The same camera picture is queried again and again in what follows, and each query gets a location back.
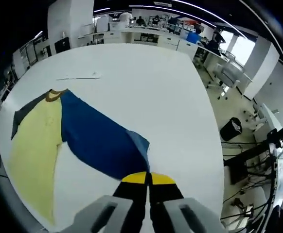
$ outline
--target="window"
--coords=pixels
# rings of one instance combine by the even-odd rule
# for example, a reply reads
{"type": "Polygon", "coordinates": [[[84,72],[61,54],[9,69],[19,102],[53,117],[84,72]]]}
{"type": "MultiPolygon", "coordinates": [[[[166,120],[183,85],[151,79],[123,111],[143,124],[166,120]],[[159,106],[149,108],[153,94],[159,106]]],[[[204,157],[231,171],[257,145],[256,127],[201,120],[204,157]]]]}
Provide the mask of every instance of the window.
{"type": "Polygon", "coordinates": [[[254,46],[255,42],[239,36],[235,45],[232,48],[231,53],[235,56],[235,59],[239,63],[245,65],[245,63],[248,61],[250,54],[253,51],[254,46]]]}
{"type": "Polygon", "coordinates": [[[220,44],[219,47],[223,52],[225,52],[230,44],[230,41],[232,40],[233,33],[222,31],[220,34],[226,42],[224,44],[220,44]]]}

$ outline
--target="yellow shirt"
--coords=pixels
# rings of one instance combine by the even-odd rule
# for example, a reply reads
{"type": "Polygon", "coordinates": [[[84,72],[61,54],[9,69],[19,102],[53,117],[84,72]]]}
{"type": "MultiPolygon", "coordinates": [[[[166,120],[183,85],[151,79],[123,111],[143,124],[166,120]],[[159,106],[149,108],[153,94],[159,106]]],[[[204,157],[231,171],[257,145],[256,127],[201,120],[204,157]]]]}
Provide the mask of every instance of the yellow shirt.
{"type": "Polygon", "coordinates": [[[53,177],[57,147],[62,143],[61,113],[60,98],[39,102],[18,127],[8,163],[20,197],[53,225],[53,177]]]}

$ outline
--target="blue fabric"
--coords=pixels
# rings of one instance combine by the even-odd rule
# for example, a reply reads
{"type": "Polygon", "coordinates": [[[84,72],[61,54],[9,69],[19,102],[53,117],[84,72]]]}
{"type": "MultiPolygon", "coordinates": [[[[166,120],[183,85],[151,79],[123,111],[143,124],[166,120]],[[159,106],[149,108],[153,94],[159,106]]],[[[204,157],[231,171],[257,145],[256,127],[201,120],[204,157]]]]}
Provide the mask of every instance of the blue fabric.
{"type": "Polygon", "coordinates": [[[188,33],[187,41],[195,44],[199,40],[200,40],[200,36],[198,34],[193,33],[193,32],[188,33]]]}
{"type": "Polygon", "coordinates": [[[62,140],[81,161],[118,180],[149,171],[145,138],[127,131],[71,91],[60,99],[62,140]]]}

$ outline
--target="black trash can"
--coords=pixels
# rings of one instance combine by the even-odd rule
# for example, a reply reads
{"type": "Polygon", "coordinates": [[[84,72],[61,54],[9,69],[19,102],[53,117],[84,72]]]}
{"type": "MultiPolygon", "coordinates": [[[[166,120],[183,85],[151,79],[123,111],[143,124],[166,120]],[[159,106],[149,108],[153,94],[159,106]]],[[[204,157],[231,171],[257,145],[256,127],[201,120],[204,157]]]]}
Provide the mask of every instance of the black trash can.
{"type": "Polygon", "coordinates": [[[241,122],[238,118],[231,118],[229,122],[220,130],[220,135],[225,141],[230,141],[242,133],[241,122]]]}

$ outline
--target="dark gray fabric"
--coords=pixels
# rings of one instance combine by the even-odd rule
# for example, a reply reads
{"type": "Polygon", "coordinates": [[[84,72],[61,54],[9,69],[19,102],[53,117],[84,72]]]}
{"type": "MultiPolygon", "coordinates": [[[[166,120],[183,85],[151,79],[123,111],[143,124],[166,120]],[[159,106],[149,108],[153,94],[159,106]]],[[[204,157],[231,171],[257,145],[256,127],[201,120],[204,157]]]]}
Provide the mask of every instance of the dark gray fabric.
{"type": "Polygon", "coordinates": [[[46,95],[48,93],[49,93],[49,91],[47,91],[46,93],[42,94],[41,96],[39,96],[38,98],[34,99],[33,101],[29,102],[28,104],[26,104],[25,106],[23,106],[21,109],[19,109],[18,111],[16,111],[14,113],[13,129],[12,129],[11,140],[13,139],[15,134],[17,133],[18,126],[21,124],[21,122],[24,120],[24,118],[27,116],[27,114],[30,113],[30,111],[33,110],[34,107],[40,101],[42,101],[46,97],[46,95]]]}
{"type": "Polygon", "coordinates": [[[147,151],[148,151],[150,143],[148,142],[147,139],[145,139],[144,137],[142,137],[141,135],[139,135],[138,133],[136,133],[134,131],[126,130],[126,133],[130,136],[130,138],[134,142],[136,148],[141,153],[142,157],[144,157],[144,159],[147,163],[147,167],[149,169],[150,166],[149,166],[149,162],[148,162],[147,151]]]}

